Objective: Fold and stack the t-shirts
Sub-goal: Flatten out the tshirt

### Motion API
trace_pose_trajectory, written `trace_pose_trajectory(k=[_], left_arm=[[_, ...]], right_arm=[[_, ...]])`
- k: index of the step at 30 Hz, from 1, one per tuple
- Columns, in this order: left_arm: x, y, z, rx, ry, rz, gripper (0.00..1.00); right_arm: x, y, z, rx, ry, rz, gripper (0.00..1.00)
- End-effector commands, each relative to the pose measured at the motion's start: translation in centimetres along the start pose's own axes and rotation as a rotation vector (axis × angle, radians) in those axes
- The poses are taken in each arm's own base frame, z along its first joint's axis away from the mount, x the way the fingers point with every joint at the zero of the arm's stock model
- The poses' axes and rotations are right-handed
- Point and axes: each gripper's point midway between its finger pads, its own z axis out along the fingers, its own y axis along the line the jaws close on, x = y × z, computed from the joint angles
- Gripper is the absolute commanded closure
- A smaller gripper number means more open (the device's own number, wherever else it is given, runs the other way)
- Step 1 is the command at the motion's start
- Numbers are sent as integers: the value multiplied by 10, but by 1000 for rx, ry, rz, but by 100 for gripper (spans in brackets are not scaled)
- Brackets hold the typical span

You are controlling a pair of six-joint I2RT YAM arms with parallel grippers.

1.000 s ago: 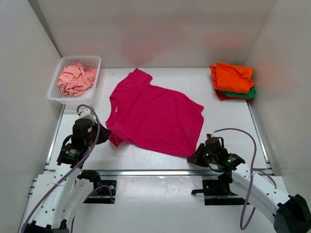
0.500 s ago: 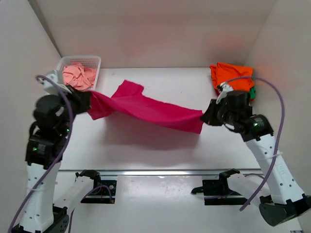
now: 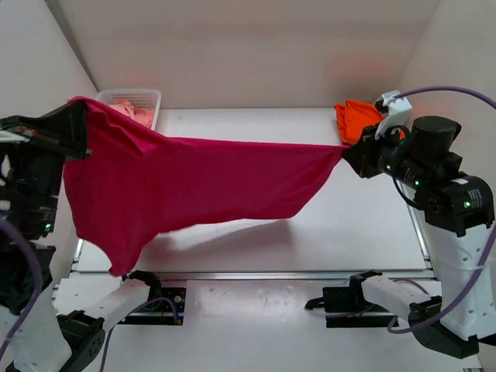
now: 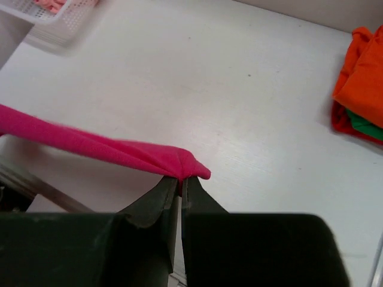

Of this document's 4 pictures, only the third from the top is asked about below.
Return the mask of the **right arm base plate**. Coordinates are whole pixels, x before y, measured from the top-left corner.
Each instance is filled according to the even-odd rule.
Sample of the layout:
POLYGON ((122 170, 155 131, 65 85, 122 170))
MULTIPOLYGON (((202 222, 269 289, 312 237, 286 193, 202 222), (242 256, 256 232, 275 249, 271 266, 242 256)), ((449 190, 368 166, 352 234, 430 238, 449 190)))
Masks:
POLYGON ((368 270, 350 277, 347 287, 324 287, 320 298, 306 302, 305 310, 323 308, 328 329, 387 328, 398 320, 385 308, 365 300, 361 284, 371 277, 380 277, 377 270, 368 270))

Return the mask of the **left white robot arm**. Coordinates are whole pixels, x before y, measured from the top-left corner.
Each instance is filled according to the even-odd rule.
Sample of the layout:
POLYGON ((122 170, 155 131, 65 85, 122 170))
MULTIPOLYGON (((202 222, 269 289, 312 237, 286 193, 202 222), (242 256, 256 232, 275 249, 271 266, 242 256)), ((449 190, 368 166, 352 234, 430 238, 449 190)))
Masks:
POLYGON ((135 272, 94 308, 60 315, 53 306, 53 232, 66 162, 90 155, 87 106, 77 101, 46 115, 1 121, 1 336, 10 371, 82 371, 127 315, 162 298, 150 272, 135 272))

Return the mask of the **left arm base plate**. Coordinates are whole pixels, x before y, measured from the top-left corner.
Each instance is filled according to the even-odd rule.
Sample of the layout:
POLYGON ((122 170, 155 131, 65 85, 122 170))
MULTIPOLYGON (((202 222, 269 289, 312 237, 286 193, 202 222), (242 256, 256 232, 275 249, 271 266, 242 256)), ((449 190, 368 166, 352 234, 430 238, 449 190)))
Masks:
POLYGON ((182 326, 187 288, 166 284, 160 293, 124 318, 123 325, 182 326))

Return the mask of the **magenta t shirt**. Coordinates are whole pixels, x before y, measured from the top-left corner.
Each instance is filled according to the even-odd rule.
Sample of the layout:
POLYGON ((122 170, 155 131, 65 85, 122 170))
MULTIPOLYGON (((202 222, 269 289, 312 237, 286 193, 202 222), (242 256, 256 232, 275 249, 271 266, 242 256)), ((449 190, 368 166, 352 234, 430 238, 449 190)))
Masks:
POLYGON ((91 156, 64 167, 77 235, 128 274, 155 236, 240 219, 289 219, 313 198, 341 146, 164 136, 115 109, 87 106, 91 156))

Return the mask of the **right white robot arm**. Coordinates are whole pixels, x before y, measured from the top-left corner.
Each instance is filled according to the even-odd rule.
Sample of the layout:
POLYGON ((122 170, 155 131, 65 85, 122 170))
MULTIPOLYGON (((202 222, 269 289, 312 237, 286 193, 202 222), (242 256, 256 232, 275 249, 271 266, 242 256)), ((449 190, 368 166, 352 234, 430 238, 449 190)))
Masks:
POLYGON ((379 305, 407 322, 407 332, 425 348, 457 359, 495 342, 495 302, 487 266, 495 241, 494 198, 489 185, 460 169, 450 149, 460 124, 423 116, 411 128, 363 130, 343 159, 362 178, 391 177, 414 192, 407 203, 424 215, 437 250, 441 294, 414 291, 381 272, 350 279, 347 300, 356 310, 379 305))

